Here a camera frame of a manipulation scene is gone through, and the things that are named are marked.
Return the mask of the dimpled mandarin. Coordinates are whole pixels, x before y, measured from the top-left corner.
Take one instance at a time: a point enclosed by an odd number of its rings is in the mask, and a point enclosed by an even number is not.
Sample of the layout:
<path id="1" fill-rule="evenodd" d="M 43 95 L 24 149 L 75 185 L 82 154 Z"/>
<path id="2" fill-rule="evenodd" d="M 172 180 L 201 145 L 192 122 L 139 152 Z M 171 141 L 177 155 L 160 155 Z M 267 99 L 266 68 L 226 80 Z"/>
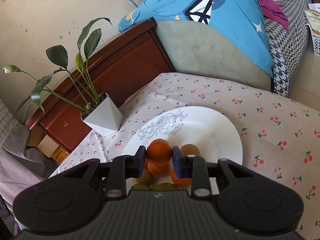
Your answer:
<path id="1" fill-rule="evenodd" d="M 170 163 L 158 163 L 158 162 L 148 162 L 148 171 L 156 177 L 164 177 L 170 174 Z"/>

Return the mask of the small mandarin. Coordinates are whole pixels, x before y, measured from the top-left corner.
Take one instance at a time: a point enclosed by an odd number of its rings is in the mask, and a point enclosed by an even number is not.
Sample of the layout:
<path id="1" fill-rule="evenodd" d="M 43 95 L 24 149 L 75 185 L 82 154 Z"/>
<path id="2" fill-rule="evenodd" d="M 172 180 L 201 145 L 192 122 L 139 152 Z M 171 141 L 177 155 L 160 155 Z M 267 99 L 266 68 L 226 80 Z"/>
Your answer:
<path id="1" fill-rule="evenodd" d="M 144 162 L 144 169 L 148 169 L 148 163 L 149 163 L 148 159 L 145 159 L 145 162 Z"/>

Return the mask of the brown kiwi back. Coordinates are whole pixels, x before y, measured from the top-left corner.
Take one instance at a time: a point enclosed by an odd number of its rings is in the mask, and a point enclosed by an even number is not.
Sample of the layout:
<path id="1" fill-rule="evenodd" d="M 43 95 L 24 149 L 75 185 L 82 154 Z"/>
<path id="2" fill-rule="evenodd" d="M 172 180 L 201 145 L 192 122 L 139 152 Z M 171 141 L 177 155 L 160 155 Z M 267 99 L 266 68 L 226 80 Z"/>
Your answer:
<path id="1" fill-rule="evenodd" d="M 197 146 L 193 144 L 185 144 L 180 147 L 180 152 L 182 153 L 183 156 L 189 156 L 189 155 L 194 155 L 194 156 L 200 156 L 200 150 L 198 149 Z"/>

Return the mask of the houndstooth sofa cover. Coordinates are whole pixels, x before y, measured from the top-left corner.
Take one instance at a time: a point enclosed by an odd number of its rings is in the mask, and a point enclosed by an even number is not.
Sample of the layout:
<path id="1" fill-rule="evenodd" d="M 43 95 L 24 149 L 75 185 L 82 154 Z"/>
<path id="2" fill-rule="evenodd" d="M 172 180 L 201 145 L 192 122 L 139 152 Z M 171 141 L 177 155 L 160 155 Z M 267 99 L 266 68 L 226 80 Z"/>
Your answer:
<path id="1" fill-rule="evenodd" d="M 273 91 L 285 97 L 289 95 L 291 77 L 308 44 L 307 19 L 304 13 L 308 3 L 309 0 L 278 2 L 289 23 L 287 30 L 277 21 L 265 18 L 270 54 L 274 61 Z"/>

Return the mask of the blue patterned blanket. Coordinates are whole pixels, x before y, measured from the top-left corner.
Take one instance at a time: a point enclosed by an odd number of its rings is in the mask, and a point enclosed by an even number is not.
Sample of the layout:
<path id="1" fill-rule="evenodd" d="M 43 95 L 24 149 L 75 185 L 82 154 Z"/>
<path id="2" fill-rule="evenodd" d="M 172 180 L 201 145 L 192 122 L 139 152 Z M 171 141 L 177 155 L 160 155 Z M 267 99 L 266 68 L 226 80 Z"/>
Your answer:
<path id="1" fill-rule="evenodd" d="M 274 63 L 258 0 L 146 0 L 120 20 L 118 29 L 124 31 L 152 17 L 210 26 L 265 73 L 273 75 Z"/>

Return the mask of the brown kiwi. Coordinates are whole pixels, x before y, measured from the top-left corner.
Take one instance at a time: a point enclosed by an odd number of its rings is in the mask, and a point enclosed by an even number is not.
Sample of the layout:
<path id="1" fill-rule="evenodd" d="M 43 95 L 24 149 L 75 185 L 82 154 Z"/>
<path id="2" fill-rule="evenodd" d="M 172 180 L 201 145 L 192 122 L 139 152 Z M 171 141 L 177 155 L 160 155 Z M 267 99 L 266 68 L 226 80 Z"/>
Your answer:
<path id="1" fill-rule="evenodd" d="M 200 150 L 198 149 L 197 146 L 193 144 L 185 144 L 180 147 L 180 152 L 182 153 L 183 156 L 189 156 L 189 155 L 194 155 L 194 156 L 200 156 Z"/>
<path id="2" fill-rule="evenodd" d="M 153 184 L 153 175 L 148 169 L 144 169 L 140 178 L 135 178 L 136 183 L 151 186 Z"/>

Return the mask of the cardboard box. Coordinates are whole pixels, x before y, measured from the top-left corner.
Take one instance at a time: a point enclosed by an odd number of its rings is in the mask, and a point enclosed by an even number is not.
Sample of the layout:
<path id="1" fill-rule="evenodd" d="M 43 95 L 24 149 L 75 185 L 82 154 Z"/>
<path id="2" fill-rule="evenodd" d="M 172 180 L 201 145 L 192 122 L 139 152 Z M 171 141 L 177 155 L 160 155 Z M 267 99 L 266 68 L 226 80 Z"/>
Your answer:
<path id="1" fill-rule="evenodd" d="M 49 136 L 45 136 L 38 145 L 38 149 L 48 158 L 52 156 L 59 145 Z"/>

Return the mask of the yellow labelled box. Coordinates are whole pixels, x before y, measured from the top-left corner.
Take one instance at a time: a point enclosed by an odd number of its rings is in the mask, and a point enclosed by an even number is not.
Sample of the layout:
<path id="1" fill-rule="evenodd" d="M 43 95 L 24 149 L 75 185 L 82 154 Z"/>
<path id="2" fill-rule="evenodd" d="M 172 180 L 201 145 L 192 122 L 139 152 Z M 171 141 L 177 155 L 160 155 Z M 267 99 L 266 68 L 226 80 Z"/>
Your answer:
<path id="1" fill-rule="evenodd" d="M 63 147 L 59 146 L 50 156 L 53 160 L 55 160 L 58 164 L 61 164 L 67 157 L 69 156 L 69 152 L 65 150 Z"/>

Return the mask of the paper bag in basket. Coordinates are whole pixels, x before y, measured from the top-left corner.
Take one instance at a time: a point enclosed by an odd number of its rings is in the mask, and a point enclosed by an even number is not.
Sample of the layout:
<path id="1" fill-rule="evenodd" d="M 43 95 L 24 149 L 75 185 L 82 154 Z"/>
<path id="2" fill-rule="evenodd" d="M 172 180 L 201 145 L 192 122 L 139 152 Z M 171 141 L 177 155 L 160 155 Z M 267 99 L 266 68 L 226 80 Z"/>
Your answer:
<path id="1" fill-rule="evenodd" d="M 308 24 L 311 30 L 319 35 L 320 32 L 320 5 L 319 3 L 311 3 L 308 8 L 304 10 Z"/>

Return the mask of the dark wooden cabinet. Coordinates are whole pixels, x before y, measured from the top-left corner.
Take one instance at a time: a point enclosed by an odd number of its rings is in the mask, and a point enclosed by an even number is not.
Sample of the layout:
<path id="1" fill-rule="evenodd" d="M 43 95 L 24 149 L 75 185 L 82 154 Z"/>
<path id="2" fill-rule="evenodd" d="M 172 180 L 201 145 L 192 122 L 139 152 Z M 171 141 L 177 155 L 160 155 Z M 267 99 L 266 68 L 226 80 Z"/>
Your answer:
<path id="1" fill-rule="evenodd" d="M 89 74 L 98 93 L 107 93 L 117 107 L 161 73 L 174 67 L 157 34 L 154 18 L 117 35 L 89 59 Z M 72 152 L 91 131 L 80 109 L 50 95 L 26 122 L 39 126 L 51 139 Z"/>

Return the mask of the grey checked fabric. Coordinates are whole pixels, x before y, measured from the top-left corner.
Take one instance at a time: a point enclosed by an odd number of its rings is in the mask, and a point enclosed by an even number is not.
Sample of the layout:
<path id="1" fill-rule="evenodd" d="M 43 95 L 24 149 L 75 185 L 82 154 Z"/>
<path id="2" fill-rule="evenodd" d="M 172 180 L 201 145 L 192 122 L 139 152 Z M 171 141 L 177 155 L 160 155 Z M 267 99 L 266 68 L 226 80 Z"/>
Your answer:
<path id="1" fill-rule="evenodd" d="M 58 164 L 38 148 L 28 147 L 30 129 L 18 122 L 0 102 L 1 119 L 1 196 L 12 210 L 16 196 L 47 179 Z"/>

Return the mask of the white plastic basket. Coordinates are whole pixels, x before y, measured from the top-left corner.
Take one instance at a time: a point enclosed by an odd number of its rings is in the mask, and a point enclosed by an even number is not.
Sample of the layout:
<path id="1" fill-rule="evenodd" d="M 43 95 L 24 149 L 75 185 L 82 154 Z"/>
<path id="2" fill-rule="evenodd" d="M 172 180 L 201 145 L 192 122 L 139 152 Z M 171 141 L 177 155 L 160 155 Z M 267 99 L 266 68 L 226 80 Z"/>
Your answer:
<path id="1" fill-rule="evenodd" d="M 320 55 L 320 37 L 318 34 L 313 32 L 313 29 L 311 28 L 310 24 L 307 24 L 309 30 L 310 30 L 310 35 L 312 39 L 312 45 L 313 45 L 313 52 L 315 55 L 319 56 Z"/>

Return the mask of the green lime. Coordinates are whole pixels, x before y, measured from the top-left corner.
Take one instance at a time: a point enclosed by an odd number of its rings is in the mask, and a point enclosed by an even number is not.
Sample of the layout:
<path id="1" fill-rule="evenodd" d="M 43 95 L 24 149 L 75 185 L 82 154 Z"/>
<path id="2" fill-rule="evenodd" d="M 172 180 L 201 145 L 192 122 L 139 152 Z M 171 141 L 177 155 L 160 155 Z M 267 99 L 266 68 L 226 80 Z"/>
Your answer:
<path id="1" fill-rule="evenodd" d="M 138 191 L 151 191 L 151 187 L 149 187 L 146 184 L 142 184 L 142 183 L 136 183 L 135 185 L 133 185 L 131 187 L 131 190 L 138 190 Z"/>
<path id="2" fill-rule="evenodd" d="M 180 188 L 173 184 L 173 183 L 160 183 L 160 184 L 156 184 L 153 185 L 151 187 L 151 189 L 153 191 L 176 191 L 176 190 L 180 190 Z"/>

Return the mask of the large mandarin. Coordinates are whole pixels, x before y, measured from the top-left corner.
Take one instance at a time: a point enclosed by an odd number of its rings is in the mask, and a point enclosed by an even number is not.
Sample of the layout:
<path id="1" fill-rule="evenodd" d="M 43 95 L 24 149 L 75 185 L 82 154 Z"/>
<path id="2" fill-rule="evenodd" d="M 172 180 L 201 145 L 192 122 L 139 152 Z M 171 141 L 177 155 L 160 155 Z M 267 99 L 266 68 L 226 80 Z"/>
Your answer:
<path id="1" fill-rule="evenodd" d="M 188 187 L 189 185 L 191 185 L 192 180 L 190 178 L 177 178 L 176 173 L 174 171 L 171 172 L 171 180 L 172 182 L 181 187 Z"/>

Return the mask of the cherry print tablecloth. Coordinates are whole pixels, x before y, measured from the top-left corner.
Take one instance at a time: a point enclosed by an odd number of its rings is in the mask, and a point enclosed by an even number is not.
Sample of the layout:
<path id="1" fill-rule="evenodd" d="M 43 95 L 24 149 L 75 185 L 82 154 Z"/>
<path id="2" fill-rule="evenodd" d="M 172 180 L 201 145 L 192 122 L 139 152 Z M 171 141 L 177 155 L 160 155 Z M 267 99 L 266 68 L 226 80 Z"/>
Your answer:
<path id="1" fill-rule="evenodd" d="M 164 135 L 181 131 L 176 116 L 166 112 L 194 106 L 225 115 L 243 146 L 243 165 L 295 190 L 304 212 L 296 228 L 305 239 L 319 239 L 319 112 L 291 99 L 236 82 L 187 74 L 163 73 L 121 106 L 120 130 L 102 137 L 90 132 L 56 169 L 61 173 L 83 161 L 109 162 L 121 155 L 133 136 L 155 117 Z"/>

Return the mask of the white floral plate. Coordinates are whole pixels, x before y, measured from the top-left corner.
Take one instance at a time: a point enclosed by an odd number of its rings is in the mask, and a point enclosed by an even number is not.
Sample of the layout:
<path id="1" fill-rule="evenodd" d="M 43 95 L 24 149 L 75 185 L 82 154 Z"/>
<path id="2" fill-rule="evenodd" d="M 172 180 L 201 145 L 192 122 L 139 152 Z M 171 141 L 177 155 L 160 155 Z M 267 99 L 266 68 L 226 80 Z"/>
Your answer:
<path id="1" fill-rule="evenodd" d="M 134 155 L 139 146 L 148 147 L 155 139 L 164 139 L 171 147 L 193 144 L 209 163 L 216 163 L 220 158 L 240 165 L 243 162 L 242 142 L 236 127 L 210 108 L 181 107 L 153 118 L 129 140 L 122 154 Z"/>

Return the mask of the purple cloth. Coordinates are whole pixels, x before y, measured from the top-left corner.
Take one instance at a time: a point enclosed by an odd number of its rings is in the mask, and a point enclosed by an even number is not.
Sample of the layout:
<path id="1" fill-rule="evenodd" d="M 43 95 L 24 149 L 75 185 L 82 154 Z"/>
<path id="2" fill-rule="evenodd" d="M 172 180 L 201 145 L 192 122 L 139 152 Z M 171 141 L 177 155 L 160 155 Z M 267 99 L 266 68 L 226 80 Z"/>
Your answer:
<path id="1" fill-rule="evenodd" d="M 272 19 L 280 23 L 284 29 L 289 29 L 289 23 L 287 17 L 284 15 L 281 8 L 273 0 L 258 0 L 263 15 L 269 19 Z"/>

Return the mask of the white geometric plant pot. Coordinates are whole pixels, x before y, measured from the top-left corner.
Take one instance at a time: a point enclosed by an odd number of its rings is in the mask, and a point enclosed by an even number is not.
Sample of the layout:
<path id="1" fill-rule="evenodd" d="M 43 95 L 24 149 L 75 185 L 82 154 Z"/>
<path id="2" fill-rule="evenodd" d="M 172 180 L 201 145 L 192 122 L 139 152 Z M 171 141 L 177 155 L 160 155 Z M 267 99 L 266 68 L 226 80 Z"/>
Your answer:
<path id="1" fill-rule="evenodd" d="M 123 115 L 110 96 L 104 93 L 101 103 L 93 106 L 88 113 L 81 114 L 81 120 L 99 135 L 106 137 L 119 131 Z"/>

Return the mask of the orange mandarin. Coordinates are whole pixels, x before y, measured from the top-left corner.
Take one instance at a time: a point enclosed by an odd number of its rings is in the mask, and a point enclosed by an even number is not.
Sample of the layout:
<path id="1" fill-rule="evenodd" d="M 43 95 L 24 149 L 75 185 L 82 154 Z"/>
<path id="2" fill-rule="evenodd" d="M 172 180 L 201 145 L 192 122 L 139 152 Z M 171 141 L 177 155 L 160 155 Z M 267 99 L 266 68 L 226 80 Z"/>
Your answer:
<path id="1" fill-rule="evenodd" d="M 153 140 L 146 150 L 146 158 L 154 164 L 168 163 L 172 156 L 172 149 L 164 139 Z"/>

